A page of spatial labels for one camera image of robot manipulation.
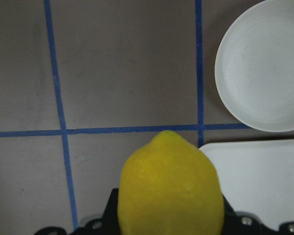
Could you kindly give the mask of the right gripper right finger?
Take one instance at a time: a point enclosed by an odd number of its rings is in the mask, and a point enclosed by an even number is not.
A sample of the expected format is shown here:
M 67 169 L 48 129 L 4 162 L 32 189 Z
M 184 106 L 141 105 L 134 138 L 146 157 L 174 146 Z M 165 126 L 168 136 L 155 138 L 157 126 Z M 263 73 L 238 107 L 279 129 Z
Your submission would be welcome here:
M 222 235 L 294 235 L 294 221 L 283 222 L 274 230 L 251 213 L 234 211 L 225 196 L 223 201 L 225 217 Z

